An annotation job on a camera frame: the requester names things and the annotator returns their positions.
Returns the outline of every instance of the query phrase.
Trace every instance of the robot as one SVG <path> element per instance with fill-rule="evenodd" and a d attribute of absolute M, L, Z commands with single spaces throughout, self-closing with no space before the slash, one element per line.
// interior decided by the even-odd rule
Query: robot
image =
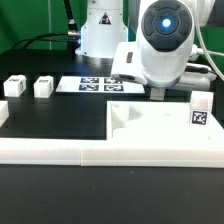
<path fill-rule="evenodd" d="M 139 11 L 132 10 L 138 16 L 136 41 L 118 45 L 111 77 L 152 89 L 208 91 L 216 74 L 208 66 L 189 61 L 197 51 L 195 27 L 198 31 L 199 26 L 206 25 L 214 3 L 215 0 L 132 1 L 134 8 L 139 7 Z"/>

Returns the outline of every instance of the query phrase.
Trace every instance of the white block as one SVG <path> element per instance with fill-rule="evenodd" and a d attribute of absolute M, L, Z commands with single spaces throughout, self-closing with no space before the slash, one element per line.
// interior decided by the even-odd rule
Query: white block
<path fill-rule="evenodd" d="M 119 103 L 112 104 L 111 112 L 114 121 L 127 121 L 129 118 L 129 105 Z"/>
<path fill-rule="evenodd" d="M 4 82 L 4 94 L 9 97 L 19 97 L 26 89 L 24 75 L 12 75 Z"/>
<path fill-rule="evenodd" d="M 0 127 L 9 117 L 8 102 L 0 101 Z"/>
<path fill-rule="evenodd" d="M 52 76 L 40 76 L 34 83 L 34 97 L 48 98 L 54 90 L 54 79 Z"/>
<path fill-rule="evenodd" d="M 208 127 L 212 105 L 213 93 L 193 91 L 190 100 L 190 125 Z"/>

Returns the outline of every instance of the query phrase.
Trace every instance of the black table surface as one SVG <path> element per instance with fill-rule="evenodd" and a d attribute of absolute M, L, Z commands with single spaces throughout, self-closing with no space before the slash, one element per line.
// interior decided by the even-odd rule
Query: black table surface
<path fill-rule="evenodd" d="M 74 62 L 64 51 L 17 50 L 0 56 L 1 86 L 10 75 L 20 73 L 26 75 L 28 88 L 20 99 L 7 99 L 13 115 L 1 128 L 1 137 L 105 139 L 107 100 L 149 101 L 148 89 L 144 96 L 54 92 L 49 100 L 33 99 L 32 86 L 40 75 L 53 75 L 55 85 L 62 75 L 109 76 L 110 66 Z M 217 80 L 212 88 L 213 114 L 223 124 L 224 85 Z M 189 96 L 167 91 L 165 101 L 188 101 Z M 85 106 L 91 103 L 95 107 Z M 85 127 L 78 125 L 87 113 Z M 71 118 L 76 128 L 69 125 Z M 93 119 L 98 119 L 97 127 Z M 224 220 L 223 169 L 5 164 L 0 165 L 0 180 L 1 224 L 223 224 Z"/>

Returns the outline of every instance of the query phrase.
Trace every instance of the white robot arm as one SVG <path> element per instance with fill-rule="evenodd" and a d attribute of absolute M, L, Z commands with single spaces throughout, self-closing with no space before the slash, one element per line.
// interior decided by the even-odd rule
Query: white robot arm
<path fill-rule="evenodd" d="M 195 0 L 142 0 L 136 42 L 119 44 L 112 77 L 155 88 L 186 84 L 191 86 L 187 90 L 208 90 L 214 75 L 192 77 L 185 69 L 194 42 L 195 16 L 204 26 L 214 2 L 200 1 L 198 14 Z"/>

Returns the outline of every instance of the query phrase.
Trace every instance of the white cube with marker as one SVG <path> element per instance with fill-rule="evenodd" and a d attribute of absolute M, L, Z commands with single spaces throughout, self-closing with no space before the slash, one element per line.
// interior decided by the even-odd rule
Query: white cube with marker
<path fill-rule="evenodd" d="M 34 83 L 34 97 L 48 98 L 54 90 L 54 78 L 52 76 L 40 76 Z"/>
<path fill-rule="evenodd" d="M 212 113 L 213 93 L 193 91 L 190 100 L 190 125 L 207 127 Z"/>
<path fill-rule="evenodd" d="M 24 75 L 12 75 L 3 85 L 5 96 L 19 97 L 26 89 L 26 77 Z"/>

